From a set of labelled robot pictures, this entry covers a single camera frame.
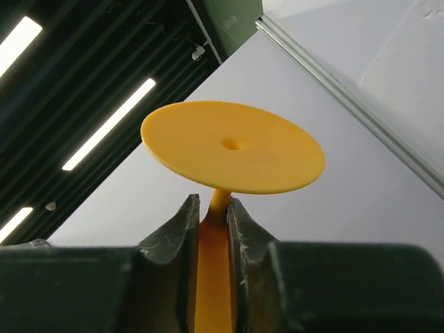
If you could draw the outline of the orange wine glass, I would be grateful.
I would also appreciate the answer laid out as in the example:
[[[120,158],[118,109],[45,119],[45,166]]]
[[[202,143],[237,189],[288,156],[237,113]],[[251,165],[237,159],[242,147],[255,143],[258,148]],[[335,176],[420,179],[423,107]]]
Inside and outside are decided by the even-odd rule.
[[[165,167],[211,187],[199,225],[196,332],[231,332],[228,205],[232,193],[280,194],[322,174],[325,155],[304,129],[276,114],[227,101],[164,106],[142,122],[141,138]]]

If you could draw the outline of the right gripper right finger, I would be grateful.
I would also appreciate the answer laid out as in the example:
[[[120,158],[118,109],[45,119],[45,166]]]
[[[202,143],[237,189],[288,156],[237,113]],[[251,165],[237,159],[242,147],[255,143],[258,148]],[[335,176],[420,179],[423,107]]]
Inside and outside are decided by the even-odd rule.
[[[228,205],[232,328],[235,332],[287,332],[287,287],[280,243],[238,198]]]

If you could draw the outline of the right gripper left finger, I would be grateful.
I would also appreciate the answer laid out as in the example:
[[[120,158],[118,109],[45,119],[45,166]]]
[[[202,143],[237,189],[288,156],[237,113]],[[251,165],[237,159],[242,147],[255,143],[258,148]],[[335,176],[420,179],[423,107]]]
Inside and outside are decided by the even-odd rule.
[[[137,245],[146,260],[137,306],[149,332],[195,327],[200,198],[190,194],[166,223]]]

